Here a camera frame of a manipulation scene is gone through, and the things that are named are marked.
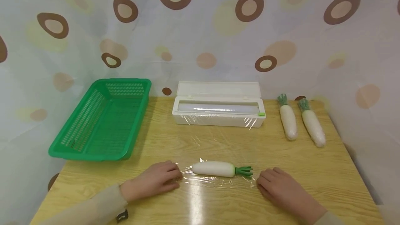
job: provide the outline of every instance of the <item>wooden table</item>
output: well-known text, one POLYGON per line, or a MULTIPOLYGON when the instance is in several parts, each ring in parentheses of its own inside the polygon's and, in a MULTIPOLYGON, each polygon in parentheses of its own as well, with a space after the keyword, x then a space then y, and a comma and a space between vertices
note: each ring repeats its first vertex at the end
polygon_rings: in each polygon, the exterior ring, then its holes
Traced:
MULTIPOLYGON (((166 160, 181 170, 203 160, 251 165, 255 178, 268 167, 281 167, 346 224, 384 224, 376 205, 350 159, 322 102, 311 102, 326 134, 326 146, 316 148, 291 101, 298 138, 286 140, 277 102, 265 100, 267 119, 261 128, 176 125, 173 98, 150 98, 147 113, 127 161, 68 161, 40 206, 32 224, 91 198, 115 183, 137 176, 166 160)), ((130 204, 129 220, 121 224, 298 224, 266 201, 254 181, 236 176, 202 182, 185 174, 181 188, 130 204)))

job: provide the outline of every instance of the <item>toy radish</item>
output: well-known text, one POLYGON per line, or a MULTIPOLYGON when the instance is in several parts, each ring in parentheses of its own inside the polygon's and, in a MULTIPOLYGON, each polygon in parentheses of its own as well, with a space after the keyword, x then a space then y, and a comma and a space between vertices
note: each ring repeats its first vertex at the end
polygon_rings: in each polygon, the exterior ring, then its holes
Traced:
POLYGON ((288 105, 286 94, 281 94, 277 97, 279 103, 279 112, 281 113, 282 125, 285 130, 287 139, 293 141, 297 138, 296 117, 292 107, 288 105))
POLYGON ((250 166, 237 168, 229 162, 218 161, 198 162, 192 166, 192 171, 195 174, 223 177, 234 177, 235 175, 251 177, 253 175, 252 170, 253 169, 250 166))
POLYGON ((304 125, 306 126, 311 139, 314 141, 317 147, 325 146, 324 130, 318 121, 318 117, 312 110, 310 110, 310 107, 308 106, 308 100, 306 98, 300 99, 298 105, 302 112, 301 115, 303 117, 304 125))

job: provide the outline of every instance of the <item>beige sleeve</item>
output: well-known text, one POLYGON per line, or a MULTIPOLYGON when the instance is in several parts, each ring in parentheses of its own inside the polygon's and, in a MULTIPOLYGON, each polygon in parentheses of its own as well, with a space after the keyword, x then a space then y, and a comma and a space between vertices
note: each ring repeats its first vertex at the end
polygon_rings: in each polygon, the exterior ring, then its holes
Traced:
POLYGON ((40 223, 41 225, 106 224, 125 211, 126 200, 119 185, 111 186, 93 198, 76 204, 40 223))
POLYGON ((344 225, 334 213, 326 212, 314 225, 344 225))

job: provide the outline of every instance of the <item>white plastic box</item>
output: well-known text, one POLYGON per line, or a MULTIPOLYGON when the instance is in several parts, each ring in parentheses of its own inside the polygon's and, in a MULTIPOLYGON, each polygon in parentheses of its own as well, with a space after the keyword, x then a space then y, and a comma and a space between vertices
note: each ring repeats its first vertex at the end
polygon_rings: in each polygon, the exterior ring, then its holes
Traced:
POLYGON ((262 101, 258 83, 180 81, 173 116, 177 124, 259 128, 262 101))

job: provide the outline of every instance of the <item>hand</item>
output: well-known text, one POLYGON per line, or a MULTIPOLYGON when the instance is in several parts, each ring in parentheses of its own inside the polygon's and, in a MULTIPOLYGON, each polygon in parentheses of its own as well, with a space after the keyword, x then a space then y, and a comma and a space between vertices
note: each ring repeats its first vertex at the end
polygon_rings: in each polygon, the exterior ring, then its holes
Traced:
POLYGON ((179 167, 171 162, 151 165, 136 178, 127 180, 119 187, 127 202, 154 196, 179 188, 175 178, 181 178, 179 167))
POLYGON ((261 194, 276 206, 314 224, 327 210, 288 173, 279 168, 266 169, 257 179, 261 194))

